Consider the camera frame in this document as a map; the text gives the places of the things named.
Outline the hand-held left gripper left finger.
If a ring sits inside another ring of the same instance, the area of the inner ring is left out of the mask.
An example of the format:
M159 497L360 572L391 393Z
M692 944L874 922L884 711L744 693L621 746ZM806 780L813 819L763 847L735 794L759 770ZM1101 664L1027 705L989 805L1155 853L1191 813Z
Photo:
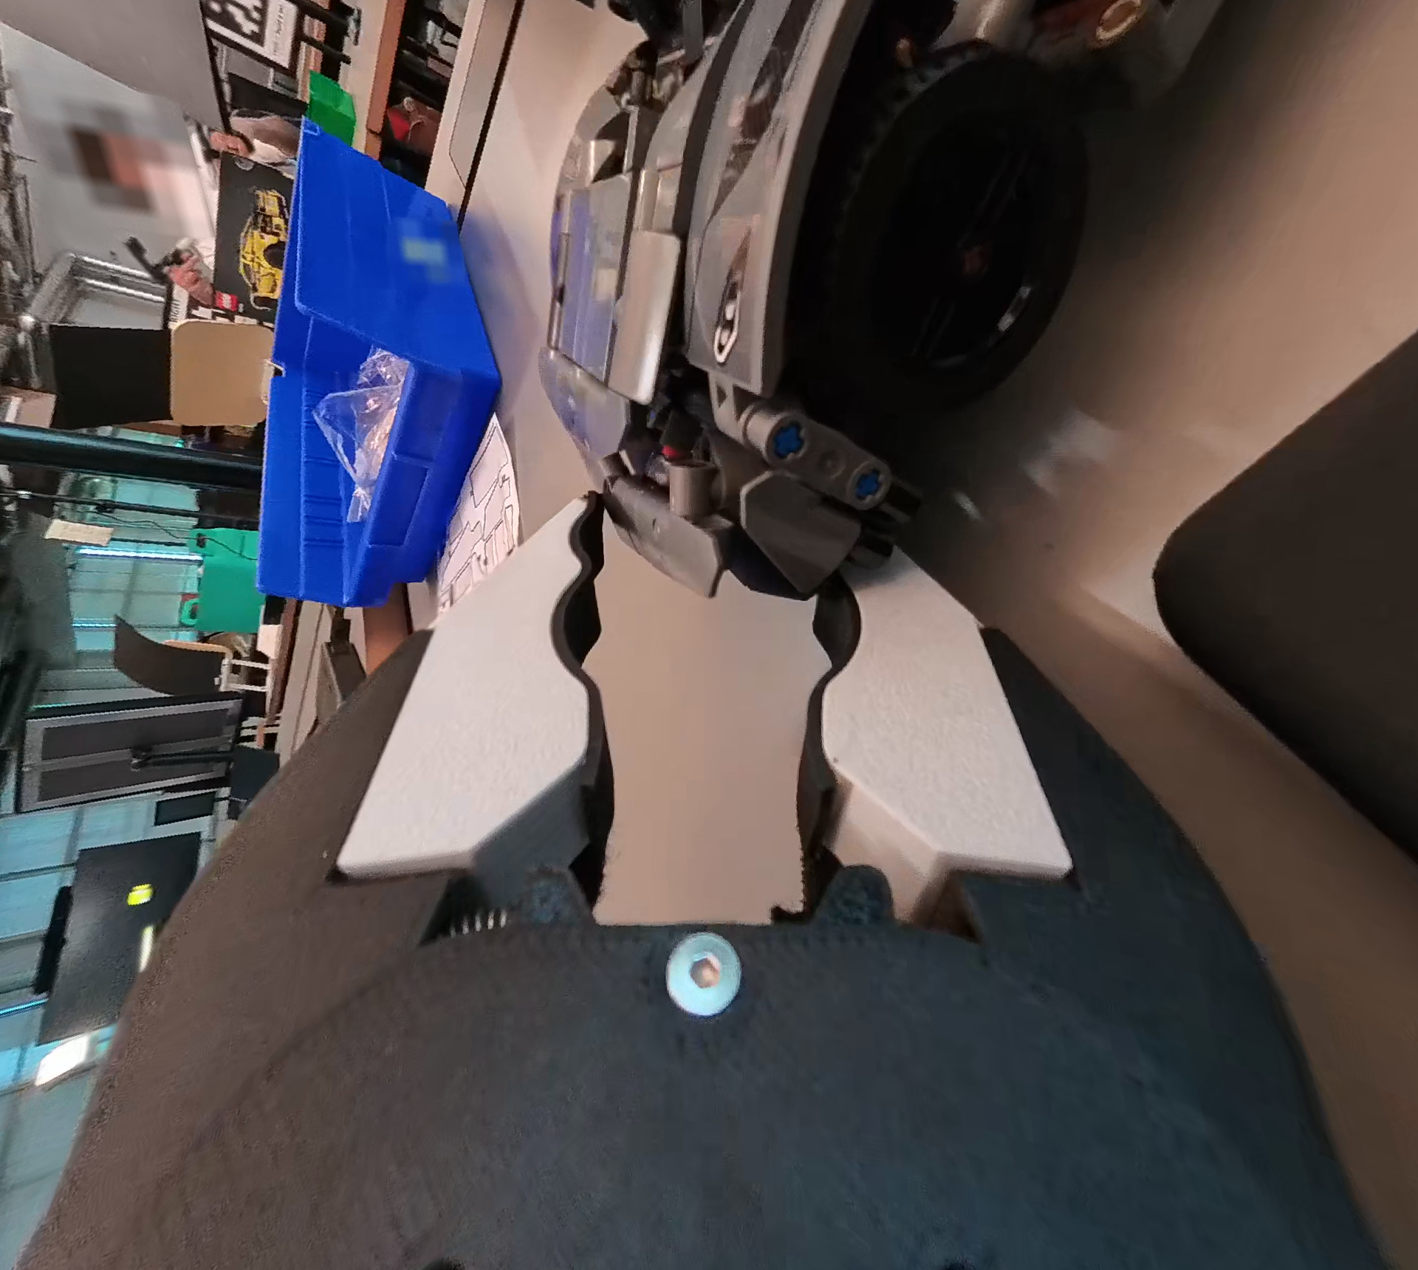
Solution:
M347 879L460 873L481 907L533 872L601 895L612 825L601 498L564 506L434 625L336 857Z

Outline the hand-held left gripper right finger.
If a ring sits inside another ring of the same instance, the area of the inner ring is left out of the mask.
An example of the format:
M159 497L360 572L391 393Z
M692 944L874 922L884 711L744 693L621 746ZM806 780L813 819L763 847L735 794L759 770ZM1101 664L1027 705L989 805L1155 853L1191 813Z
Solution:
M803 895L868 867L902 922L954 922L965 876L1058 882L1073 861L980 624L903 553L816 602L827 658L806 715Z

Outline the partly built lego car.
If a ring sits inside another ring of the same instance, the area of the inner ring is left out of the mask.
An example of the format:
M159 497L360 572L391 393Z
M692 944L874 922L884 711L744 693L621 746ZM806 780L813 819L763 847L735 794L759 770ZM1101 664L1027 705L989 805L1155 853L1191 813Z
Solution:
M561 163L542 387L664 576L815 596L918 509L881 447L1054 320L1090 120L1225 0L604 2L643 39Z

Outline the lego box with yellow vehicle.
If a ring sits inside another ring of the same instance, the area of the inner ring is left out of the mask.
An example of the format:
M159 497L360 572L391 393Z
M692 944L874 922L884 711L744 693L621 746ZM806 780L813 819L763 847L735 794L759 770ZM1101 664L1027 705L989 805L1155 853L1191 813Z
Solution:
M283 169L220 159L211 281L215 303L273 327L292 222L293 178Z

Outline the white sticker sheet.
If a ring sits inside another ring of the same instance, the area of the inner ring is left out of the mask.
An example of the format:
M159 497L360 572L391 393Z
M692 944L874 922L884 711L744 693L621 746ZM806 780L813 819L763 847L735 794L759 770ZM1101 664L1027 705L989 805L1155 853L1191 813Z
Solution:
M457 492L434 572L437 613L446 613L516 550L521 501L512 451L496 415Z

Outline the blue plastic bin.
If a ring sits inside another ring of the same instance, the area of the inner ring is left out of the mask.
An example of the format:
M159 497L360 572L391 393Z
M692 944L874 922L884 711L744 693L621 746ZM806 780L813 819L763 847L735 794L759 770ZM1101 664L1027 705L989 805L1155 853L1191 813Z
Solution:
M366 513L316 420L367 358L406 364ZM500 392L448 206L313 122L301 128L268 387L256 588L376 607L422 581Z

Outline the green tote bag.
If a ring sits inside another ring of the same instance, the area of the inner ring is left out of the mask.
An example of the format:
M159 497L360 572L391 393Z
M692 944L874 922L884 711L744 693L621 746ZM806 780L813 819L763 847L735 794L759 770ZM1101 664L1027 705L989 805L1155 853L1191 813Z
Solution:
M258 534L193 529L187 540L199 575L194 593L183 600L178 624L202 636L255 636L265 606L265 597L256 588Z

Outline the clear plastic bags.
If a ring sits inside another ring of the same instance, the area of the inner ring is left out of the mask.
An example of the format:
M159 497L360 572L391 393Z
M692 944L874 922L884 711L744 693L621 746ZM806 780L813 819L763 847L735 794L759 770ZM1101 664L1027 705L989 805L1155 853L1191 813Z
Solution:
M391 444L409 362L386 351L372 351L360 365L352 387L326 393L311 417L351 483L345 522L367 516Z

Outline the tan board on white stand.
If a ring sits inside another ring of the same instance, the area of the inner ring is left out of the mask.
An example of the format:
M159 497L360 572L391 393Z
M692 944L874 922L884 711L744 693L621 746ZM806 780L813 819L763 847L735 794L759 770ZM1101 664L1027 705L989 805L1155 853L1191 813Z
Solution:
M268 413L274 331L262 322L186 320L168 331L168 420L253 429Z

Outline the green plastic bin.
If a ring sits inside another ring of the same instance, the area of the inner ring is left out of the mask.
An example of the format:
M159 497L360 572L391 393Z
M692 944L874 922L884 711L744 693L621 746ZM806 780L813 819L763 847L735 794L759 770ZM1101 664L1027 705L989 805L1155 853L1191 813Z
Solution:
M305 80L304 117L327 136L352 147L357 111L351 95L327 74L310 71Z

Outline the black white tag sign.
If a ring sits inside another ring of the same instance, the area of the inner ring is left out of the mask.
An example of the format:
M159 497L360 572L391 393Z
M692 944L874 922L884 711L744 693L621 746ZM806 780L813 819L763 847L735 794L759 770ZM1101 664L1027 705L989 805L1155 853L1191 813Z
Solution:
M290 0L197 0L209 39L292 77L304 14Z

